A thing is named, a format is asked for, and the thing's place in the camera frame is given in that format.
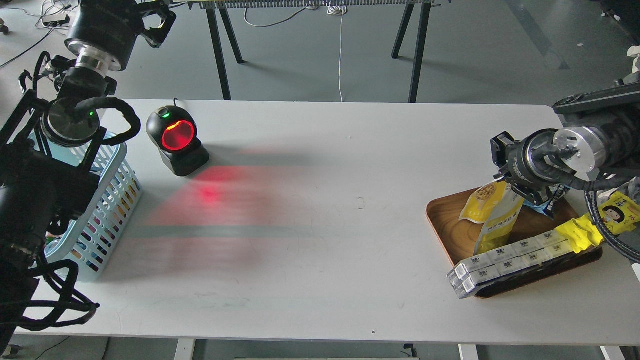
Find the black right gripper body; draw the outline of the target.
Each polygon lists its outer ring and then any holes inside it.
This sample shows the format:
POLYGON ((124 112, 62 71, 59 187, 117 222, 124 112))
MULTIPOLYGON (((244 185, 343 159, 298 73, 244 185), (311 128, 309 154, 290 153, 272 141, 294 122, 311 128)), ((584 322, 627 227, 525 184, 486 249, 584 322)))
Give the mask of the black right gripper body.
POLYGON ((557 129, 542 129, 522 140, 516 140, 509 132, 501 132, 490 139, 493 163, 498 168, 496 180, 512 185, 516 194, 525 195, 548 191, 553 185, 565 185, 558 180, 557 171, 574 176, 556 153, 554 135, 557 129))

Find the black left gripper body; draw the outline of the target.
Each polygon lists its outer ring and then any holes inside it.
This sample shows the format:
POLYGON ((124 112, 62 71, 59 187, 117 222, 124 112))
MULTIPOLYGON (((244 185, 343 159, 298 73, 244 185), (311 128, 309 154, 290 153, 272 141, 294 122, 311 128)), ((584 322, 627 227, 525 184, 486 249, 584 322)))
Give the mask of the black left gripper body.
POLYGON ((126 70, 137 37, 144 27, 135 0, 80 0, 79 9, 65 39, 78 56, 91 47, 110 55, 110 71, 126 70))

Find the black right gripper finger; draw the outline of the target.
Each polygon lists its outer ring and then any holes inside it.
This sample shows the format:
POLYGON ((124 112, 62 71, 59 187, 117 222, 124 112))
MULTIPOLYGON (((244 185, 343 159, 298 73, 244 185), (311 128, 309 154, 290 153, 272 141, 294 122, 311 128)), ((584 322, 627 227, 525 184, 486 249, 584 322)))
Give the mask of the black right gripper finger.
POLYGON ((556 202, 555 197, 556 191, 554 190, 544 190, 523 196, 525 205, 529 208, 553 208, 556 202))

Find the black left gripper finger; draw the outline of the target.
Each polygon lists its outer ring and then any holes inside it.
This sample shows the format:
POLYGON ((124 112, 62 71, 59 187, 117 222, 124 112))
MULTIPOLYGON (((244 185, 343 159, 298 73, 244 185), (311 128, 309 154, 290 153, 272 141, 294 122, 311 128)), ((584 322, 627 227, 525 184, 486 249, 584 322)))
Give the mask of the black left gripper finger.
POLYGON ((149 16, 158 16, 160 23, 157 27, 144 28, 141 36, 151 48, 158 49, 165 42, 178 16, 164 0, 141 3, 141 17, 148 18, 149 16))

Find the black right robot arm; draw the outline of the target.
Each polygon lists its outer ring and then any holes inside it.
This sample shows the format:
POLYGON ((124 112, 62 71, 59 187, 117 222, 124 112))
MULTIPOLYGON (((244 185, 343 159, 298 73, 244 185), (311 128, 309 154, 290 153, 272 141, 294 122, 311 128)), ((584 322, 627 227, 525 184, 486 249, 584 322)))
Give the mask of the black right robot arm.
POLYGON ((542 129, 523 140, 502 132, 490 141, 499 182, 541 205, 553 185, 583 191, 589 215, 604 240, 638 263, 639 251, 606 228, 597 194, 639 178, 639 82, 620 80, 599 91, 568 96, 553 105, 562 129, 542 129))

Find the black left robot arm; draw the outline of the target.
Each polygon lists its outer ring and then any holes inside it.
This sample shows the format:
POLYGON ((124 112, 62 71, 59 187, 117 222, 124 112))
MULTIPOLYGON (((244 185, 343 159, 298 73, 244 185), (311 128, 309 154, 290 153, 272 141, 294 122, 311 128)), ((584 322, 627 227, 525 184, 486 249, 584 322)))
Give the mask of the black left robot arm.
POLYGON ((75 59, 39 55, 1 129, 1 350, 16 328, 83 325, 98 303, 75 289, 79 267, 48 263, 46 234, 63 235, 99 190, 102 146, 134 138, 141 120, 114 97, 108 73, 126 69, 138 37, 160 47, 177 16, 164 0, 80 0, 65 46, 75 59))

